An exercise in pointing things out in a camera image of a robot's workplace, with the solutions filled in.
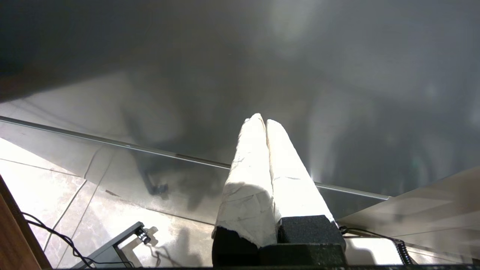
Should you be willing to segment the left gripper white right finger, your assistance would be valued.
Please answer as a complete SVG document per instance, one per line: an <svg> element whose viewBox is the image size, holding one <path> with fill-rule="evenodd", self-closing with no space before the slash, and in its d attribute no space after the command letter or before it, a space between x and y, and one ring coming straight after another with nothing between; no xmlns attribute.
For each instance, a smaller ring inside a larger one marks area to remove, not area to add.
<svg viewBox="0 0 480 270"><path fill-rule="evenodd" d="M285 128L266 125L277 243L259 250L266 266L346 265L346 241Z"/></svg>

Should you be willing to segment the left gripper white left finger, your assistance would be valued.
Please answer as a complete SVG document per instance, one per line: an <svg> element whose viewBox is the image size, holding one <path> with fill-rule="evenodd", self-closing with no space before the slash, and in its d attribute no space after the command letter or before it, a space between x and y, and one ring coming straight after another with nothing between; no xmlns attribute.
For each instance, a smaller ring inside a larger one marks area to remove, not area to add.
<svg viewBox="0 0 480 270"><path fill-rule="evenodd" d="M277 241L266 125L261 114L245 119L223 186L212 232L215 268L257 266L260 249Z"/></svg>

